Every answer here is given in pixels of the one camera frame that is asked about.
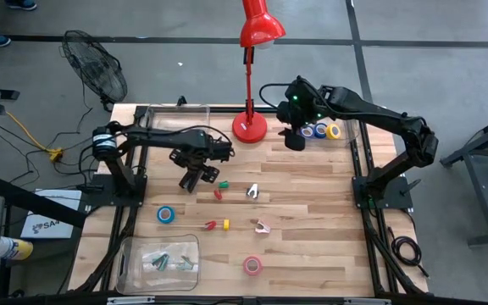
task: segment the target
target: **red tape roll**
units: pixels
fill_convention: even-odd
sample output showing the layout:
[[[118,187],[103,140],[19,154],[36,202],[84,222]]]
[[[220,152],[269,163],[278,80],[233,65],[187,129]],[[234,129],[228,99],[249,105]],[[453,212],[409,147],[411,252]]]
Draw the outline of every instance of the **red tape roll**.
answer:
[[[249,257],[244,260],[244,272],[247,275],[258,275],[263,271],[263,265],[259,258]]]

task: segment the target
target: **fan grille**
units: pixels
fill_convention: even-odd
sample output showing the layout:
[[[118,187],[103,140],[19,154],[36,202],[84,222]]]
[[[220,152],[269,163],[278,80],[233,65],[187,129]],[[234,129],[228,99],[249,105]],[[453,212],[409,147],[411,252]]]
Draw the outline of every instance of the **fan grille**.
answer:
[[[127,83],[119,62],[94,37],[81,30],[68,30],[62,48],[75,73],[101,99],[113,103],[124,100]]]

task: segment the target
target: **yellow tape roll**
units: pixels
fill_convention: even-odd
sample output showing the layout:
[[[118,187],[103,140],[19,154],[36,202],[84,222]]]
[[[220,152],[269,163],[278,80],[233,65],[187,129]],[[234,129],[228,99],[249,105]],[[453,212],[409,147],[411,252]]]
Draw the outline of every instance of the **yellow tape roll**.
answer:
[[[341,136],[340,127],[336,124],[329,124],[327,130],[325,131],[327,137],[331,140],[338,139]]]

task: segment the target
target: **lamp shade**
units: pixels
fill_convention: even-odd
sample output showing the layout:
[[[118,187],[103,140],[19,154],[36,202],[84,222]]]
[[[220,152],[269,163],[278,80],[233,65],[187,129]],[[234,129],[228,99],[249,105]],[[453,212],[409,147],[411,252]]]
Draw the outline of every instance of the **lamp shade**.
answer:
[[[266,0],[242,0],[246,23],[241,31],[241,47],[253,47],[286,34],[282,24],[267,10]]]

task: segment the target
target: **red desk lamp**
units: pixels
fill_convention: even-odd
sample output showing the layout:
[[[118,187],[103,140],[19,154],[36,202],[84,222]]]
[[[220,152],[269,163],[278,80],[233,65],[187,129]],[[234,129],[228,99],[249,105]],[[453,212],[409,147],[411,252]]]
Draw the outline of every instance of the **red desk lamp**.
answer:
[[[266,0],[242,0],[246,12],[246,23],[242,27],[241,47],[244,47],[246,65],[247,100],[246,111],[238,114],[233,121],[233,134],[239,141],[255,143],[267,134],[267,121],[253,110],[252,64],[254,46],[261,47],[286,34],[281,23],[267,10]]]

